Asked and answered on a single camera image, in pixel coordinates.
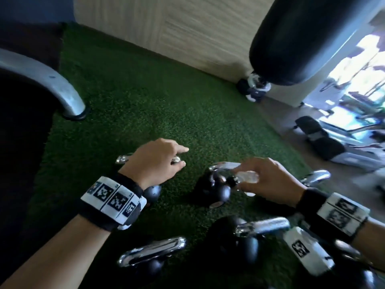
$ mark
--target wooden wall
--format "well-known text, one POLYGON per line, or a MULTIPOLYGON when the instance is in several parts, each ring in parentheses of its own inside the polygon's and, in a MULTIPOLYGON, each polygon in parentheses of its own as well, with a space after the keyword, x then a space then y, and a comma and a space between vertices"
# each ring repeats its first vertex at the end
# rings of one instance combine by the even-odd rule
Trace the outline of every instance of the wooden wall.
POLYGON ((74 0, 78 23, 236 82, 274 0, 74 0))

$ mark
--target black rubber foot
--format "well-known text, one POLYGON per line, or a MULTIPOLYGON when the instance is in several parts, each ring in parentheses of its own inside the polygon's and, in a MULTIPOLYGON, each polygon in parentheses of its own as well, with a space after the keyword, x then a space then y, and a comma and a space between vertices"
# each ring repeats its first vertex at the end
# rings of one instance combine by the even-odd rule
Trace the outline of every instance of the black rubber foot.
POLYGON ((90 111, 91 107, 89 107, 89 105, 86 105, 84 111, 81 114, 78 114, 77 116, 65 116, 63 114, 62 117, 68 121, 79 122, 83 121, 90 111))

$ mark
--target grass mat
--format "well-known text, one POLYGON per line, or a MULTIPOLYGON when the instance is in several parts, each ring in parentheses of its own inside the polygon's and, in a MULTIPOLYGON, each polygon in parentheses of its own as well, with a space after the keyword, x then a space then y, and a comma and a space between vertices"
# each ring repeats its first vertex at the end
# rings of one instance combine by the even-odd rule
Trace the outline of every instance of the grass mat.
POLYGON ((308 172, 234 84, 75 25, 65 33, 60 71, 92 112, 82 122, 54 118, 25 225, 35 238, 57 231, 68 220, 65 215, 73 210, 73 201, 110 171, 118 155, 158 137, 190 148, 181 156, 187 166, 163 185, 159 201, 144 210, 132 228, 111 235, 81 287, 103 280, 108 280, 109 288, 129 286, 128 278, 113 281, 125 274, 115 261, 145 234, 157 240, 184 235, 189 241, 188 249, 170 258, 162 277, 149 287, 253 288, 261 282, 277 289, 293 286, 298 262, 274 237, 262 249, 263 262, 243 272, 216 270, 209 255, 199 254, 216 219, 231 214, 246 220, 271 216, 257 208, 257 198, 243 193, 233 194, 216 210, 189 204, 186 195, 206 167, 217 161, 269 156, 298 177, 308 172))

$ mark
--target punching bag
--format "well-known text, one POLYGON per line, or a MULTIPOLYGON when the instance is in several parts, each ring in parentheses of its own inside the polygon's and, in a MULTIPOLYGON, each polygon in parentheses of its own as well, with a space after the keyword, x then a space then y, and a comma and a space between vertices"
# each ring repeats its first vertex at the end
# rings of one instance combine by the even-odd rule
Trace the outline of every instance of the punching bag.
POLYGON ((275 0, 250 48, 254 71, 277 85, 311 78, 381 0, 275 0))

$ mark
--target forearm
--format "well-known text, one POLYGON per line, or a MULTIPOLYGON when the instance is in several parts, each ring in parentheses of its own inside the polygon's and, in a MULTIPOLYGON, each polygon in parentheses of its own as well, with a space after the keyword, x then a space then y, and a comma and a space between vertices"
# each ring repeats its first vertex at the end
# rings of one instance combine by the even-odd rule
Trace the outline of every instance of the forearm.
POLYGON ((373 218, 358 231, 352 246, 361 252, 374 267, 385 271, 385 224, 373 218))
POLYGON ((27 260, 0 289, 77 288, 110 232, 76 216, 27 260))

